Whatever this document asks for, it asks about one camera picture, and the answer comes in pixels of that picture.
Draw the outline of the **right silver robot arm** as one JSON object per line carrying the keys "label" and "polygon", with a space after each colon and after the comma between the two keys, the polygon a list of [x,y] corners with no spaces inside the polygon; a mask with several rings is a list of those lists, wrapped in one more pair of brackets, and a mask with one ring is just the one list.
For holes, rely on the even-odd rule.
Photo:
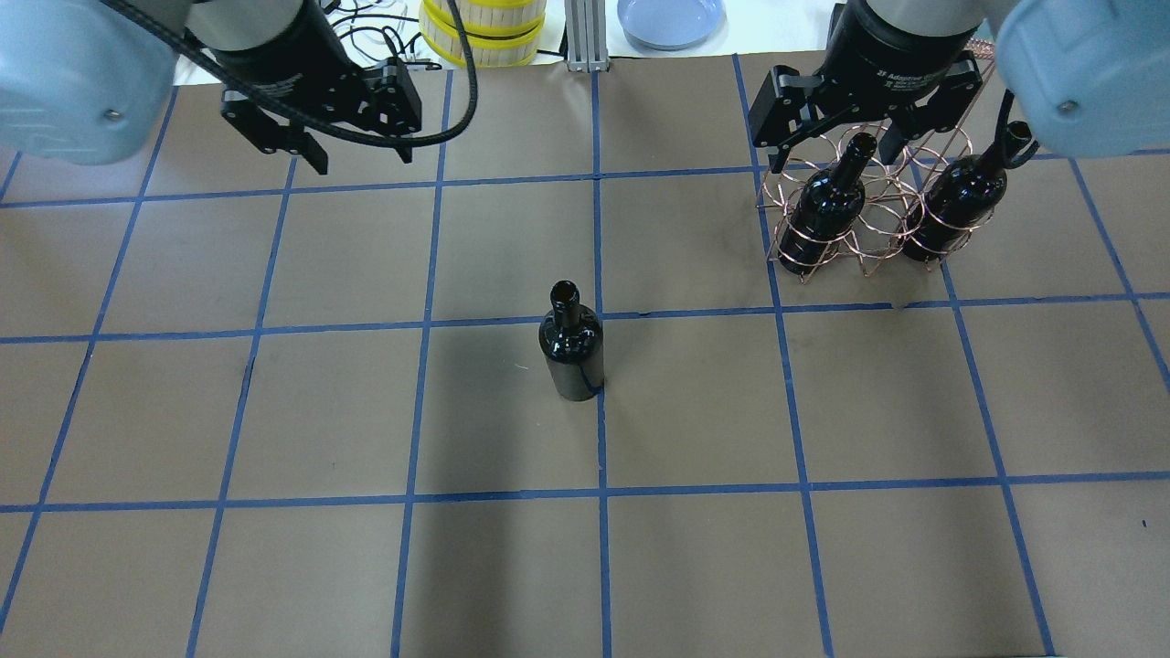
{"label": "right silver robot arm", "polygon": [[1165,1],[847,1],[823,66],[776,66],[749,111],[750,140],[782,171],[794,146],[841,125],[885,123],[892,164],[911,142],[961,125],[984,84],[969,47],[980,25],[1033,137],[1071,157],[1166,143]]}

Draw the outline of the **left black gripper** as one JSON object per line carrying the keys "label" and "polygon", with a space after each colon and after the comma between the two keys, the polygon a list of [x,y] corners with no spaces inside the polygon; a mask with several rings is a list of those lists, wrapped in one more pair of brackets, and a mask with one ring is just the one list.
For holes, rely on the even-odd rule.
{"label": "left black gripper", "polygon": [[[355,115],[355,126],[383,137],[421,128],[421,100],[402,59],[356,64],[317,1],[208,1],[206,47],[225,70],[290,107]],[[326,174],[325,149],[305,126],[280,124],[243,92],[222,92],[221,117],[261,153],[300,155]]]}

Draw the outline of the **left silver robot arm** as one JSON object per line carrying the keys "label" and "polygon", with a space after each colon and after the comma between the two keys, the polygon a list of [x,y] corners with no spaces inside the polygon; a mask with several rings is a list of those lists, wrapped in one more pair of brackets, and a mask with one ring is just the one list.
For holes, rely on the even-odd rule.
{"label": "left silver robot arm", "polygon": [[[133,8],[321,123],[394,138],[422,125],[405,64],[356,64],[317,1]],[[76,165],[125,162],[144,146],[173,82],[168,44],[101,1],[5,1],[1,28],[4,146]]]}

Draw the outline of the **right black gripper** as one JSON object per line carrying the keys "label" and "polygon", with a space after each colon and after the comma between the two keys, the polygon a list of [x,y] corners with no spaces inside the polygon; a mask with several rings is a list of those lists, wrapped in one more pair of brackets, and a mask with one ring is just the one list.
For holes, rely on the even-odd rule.
{"label": "right black gripper", "polygon": [[[828,115],[896,107],[882,164],[899,162],[909,143],[956,129],[973,105],[984,78],[973,52],[963,49],[983,18],[973,1],[847,1],[818,75],[770,68],[749,108],[750,142],[782,174],[794,146],[826,133]],[[931,91],[925,104],[910,103]]]}

